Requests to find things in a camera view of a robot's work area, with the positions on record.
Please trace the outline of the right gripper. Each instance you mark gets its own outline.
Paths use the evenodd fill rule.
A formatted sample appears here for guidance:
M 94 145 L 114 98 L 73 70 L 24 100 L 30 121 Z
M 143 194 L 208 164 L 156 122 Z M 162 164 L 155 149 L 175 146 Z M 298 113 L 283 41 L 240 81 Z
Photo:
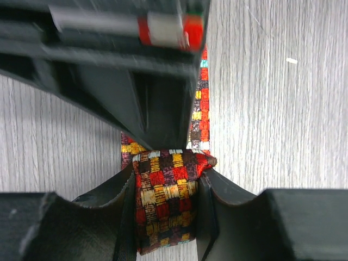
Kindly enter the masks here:
M 210 1 L 1 1 L 1 73 L 47 88 L 195 85 Z

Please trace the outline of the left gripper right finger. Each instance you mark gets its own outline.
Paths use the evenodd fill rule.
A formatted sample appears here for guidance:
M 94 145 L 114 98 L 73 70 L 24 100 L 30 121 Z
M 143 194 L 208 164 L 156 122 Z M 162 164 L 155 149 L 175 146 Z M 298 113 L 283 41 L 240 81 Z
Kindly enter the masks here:
M 254 195 L 213 169 L 198 184 L 199 260 L 347 260 L 347 191 Z

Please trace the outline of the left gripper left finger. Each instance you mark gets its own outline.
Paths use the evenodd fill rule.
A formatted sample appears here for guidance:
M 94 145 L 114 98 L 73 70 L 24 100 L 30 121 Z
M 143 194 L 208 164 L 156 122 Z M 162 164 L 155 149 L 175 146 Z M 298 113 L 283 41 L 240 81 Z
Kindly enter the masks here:
M 127 165 L 73 201 L 1 193 L 1 260 L 135 260 L 134 192 Z

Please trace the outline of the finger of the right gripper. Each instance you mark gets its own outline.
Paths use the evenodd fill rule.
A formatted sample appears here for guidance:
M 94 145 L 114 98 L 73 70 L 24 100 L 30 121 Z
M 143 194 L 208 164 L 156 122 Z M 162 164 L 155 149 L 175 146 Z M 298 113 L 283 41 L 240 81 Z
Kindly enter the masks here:
M 197 70 L 61 69 L 62 93 L 149 150 L 184 148 Z

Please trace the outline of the multicoloured plaid tie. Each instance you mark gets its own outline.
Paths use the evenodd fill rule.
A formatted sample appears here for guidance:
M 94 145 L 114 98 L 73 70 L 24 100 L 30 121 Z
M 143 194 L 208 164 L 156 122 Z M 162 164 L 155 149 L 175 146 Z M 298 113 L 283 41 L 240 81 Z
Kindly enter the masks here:
M 198 180 L 215 166 L 210 156 L 210 112 L 207 51 L 200 77 L 186 149 L 147 151 L 121 134 L 122 167 L 135 168 L 135 235 L 140 255 L 196 238 Z

